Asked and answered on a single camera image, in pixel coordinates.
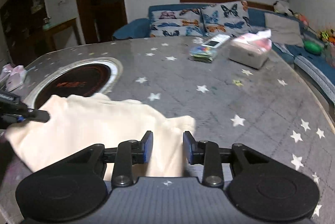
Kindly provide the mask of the cream sweater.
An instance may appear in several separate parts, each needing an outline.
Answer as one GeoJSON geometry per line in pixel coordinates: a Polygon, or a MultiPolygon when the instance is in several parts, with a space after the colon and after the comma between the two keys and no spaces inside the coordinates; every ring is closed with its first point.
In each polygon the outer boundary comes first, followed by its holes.
{"type": "Polygon", "coordinates": [[[97,93],[92,97],[52,95],[42,106],[50,114],[46,123],[27,122],[10,126],[5,138],[16,155],[37,172],[93,144],[117,147],[121,142],[141,140],[153,132],[149,162],[135,166],[136,176],[179,177],[185,159],[182,136],[194,132],[191,116],[166,118],[140,101],[112,101],[97,93]]]}

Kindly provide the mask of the black induction cooktop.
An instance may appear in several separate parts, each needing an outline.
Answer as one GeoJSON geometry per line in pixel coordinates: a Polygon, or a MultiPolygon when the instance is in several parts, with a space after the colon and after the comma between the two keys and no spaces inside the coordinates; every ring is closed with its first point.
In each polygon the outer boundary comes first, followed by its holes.
{"type": "Polygon", "coordinates": [[[38,93],[34,108],[40,108],[52,95],[90,97],[100,91],[111,77],[111,69],[104,64],[86,64],[73,68],[46,85],[38,93]]]}

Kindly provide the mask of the wooden side table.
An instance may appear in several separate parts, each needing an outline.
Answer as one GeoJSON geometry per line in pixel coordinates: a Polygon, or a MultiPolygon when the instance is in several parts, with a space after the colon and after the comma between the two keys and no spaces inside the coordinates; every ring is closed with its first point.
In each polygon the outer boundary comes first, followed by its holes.
{"type": "Polygon", "coordinates": [[[64,35],[64,33],[69,33],[69,31],[75,36],[76,44],[78,46],[82,45],[82,40],[80,37],[80,33],[77,26],[77,18],[71,18],[67,21],[61,22],[57,25],[45,25],[43,27],[43,34],[45,35],[45,41],[48,45],[48,49],[50,52],[57,51],[57,44],[55,41],[55,37],[59,37],[59,35],[64,35]]]}

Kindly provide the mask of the grey star tablecloth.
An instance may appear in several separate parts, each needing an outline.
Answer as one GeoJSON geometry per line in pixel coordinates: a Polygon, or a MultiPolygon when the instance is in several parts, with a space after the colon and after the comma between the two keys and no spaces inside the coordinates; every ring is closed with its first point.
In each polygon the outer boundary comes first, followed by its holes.
{"type": "Polygon", "coordinates": [[[123,74],[107,92],[135,99],[166,117],[192,116],[195,137],[222,147],[243,143],[312,178],[319,187],[316,223],[334,223],[334,127],[306,81],[275,52],[262,69],[230,61],[222,48],[213,63],[188,58],[191,37],[133,39],[66,48],[28,67],[26,97],[52,73],[76,61],[116,58],[123,74]]]}

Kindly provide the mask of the teal kettle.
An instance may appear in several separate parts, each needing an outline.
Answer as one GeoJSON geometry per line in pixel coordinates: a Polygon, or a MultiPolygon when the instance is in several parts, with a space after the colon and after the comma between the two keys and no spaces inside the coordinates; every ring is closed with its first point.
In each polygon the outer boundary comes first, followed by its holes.
{"type": "Polygon", "coordinates": [[[51,28],[51,17],[45,17],[43,19],[43,30],[48,30],[51,28]]]}

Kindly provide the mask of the clear box colourful items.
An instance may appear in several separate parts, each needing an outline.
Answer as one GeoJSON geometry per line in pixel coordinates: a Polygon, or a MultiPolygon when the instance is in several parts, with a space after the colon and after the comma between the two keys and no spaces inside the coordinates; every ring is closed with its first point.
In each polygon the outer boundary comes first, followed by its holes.
{"type": "Polygon", "coordinates": [[[196,46],[190,49],[188,58],[194,61],[212,63],[217,55],[218,52],[214,48],[207,46],[196,46]]]}

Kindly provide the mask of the white tissue box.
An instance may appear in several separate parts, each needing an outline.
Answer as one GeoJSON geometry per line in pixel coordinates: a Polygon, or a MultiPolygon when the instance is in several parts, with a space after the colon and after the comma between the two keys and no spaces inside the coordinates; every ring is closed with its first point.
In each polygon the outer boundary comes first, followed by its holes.
{"type": "Polygon", "coordinates": [[[271,30],[246,33],[231,40],[228,58],[254,69],[260,69],[272,49],[271,30]]]}

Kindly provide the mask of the white remote device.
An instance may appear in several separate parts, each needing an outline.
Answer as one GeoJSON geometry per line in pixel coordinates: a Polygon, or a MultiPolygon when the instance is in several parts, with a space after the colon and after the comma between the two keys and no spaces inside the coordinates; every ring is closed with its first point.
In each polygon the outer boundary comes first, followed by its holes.
{"type": "Polygon", "coordinates": [[[221,45],[229,41],[231,37],[225,34],[218,34],[209,40],[205,41],[202,46],[209,47],[209,48],[219,48],[221,45]]]}

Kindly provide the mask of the left butterfly pillow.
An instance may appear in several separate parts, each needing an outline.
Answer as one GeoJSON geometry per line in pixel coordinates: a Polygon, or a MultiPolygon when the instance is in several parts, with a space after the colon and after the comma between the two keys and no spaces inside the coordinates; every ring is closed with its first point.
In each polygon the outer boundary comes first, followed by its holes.
{"type": "Polygon", "coordinates": [[[151,13],[150,37],[202,37],[204,25],[198,8],[158,10],[151,13]]]}

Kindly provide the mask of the butterfly pillow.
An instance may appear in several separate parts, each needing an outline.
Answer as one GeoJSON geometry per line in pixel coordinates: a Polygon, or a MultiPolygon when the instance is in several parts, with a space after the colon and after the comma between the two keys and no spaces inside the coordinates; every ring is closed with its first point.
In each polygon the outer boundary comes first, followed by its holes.
{"type": "Polygon", "coordinates": [[[150,37],[202,37],[204,25],[198,8],[158,10],[151,13],[150,37]]]}
{"type": "Polygon", "coordinates": [[[201,12],[209,36],[225,34],[239,37],[251,32],[248,4],[244,0],[207,5],[202,7],[201,12]]]}

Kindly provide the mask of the right butterfly pillow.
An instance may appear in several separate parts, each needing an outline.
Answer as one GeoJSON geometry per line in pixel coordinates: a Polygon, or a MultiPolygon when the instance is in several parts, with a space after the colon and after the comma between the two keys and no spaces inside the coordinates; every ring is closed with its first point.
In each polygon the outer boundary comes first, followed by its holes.
{"type": "Polygon", "coordinates": [[[202,7],[201,12],[209,36],[225,34],[239,37],[251,32],[248,4],[244,0],[207,5],[202,7]]]}

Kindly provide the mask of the blue corner sofa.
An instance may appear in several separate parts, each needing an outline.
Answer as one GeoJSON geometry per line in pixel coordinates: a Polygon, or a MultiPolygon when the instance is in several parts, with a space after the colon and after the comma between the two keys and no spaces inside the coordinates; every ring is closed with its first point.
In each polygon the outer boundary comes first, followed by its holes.
{"type": "Polygon", "coordinates": [[[146,18],[135,19],[116,30],[115,39],[148,37],[237,38],[246,33],[271,31],[273,50],[287,63],[302,70],[334,101],[334,44],[324,43],[292,13],[250,8],[246,1],[221,4],[154,5],[146,18]]]}

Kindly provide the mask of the grey cushion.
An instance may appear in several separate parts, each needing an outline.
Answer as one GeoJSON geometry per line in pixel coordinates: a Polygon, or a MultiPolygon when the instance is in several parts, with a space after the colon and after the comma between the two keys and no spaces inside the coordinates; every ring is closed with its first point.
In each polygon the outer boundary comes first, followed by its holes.
{"type": "Polygon", "coordinates": [[[291,46],[303,46],[300,26],[297,21],[265,13],[265,24],[271,30],[272,42],[291,46]]]}

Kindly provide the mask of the black white plush toy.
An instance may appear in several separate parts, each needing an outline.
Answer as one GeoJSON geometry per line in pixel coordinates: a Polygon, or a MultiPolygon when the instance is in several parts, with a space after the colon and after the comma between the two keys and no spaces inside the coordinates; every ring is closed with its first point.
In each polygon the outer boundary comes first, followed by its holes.
{"type": "Polygon", "coordinates": [[[273,4],[273,8],[274,8],[275,13],[279,13],[279,14],[282,14],[282,15],[290,16],[290,17],[293,16],[292,10],[290,10],[288,7],[286,7],[285,5],[280,3],[279,1],[276,1],[273,4]]]}

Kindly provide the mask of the colourful toy pile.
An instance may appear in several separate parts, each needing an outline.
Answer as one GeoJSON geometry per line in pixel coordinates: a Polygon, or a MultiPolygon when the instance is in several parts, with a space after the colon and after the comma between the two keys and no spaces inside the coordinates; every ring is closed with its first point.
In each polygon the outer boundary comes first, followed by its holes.
{"type": "Polygon", "coordinates": [[[318,37],[320,40],[322,40],[325,43],[331,43],[335,45],[335,30],[334,29],[320,31],[318,33],[318,37]]]}

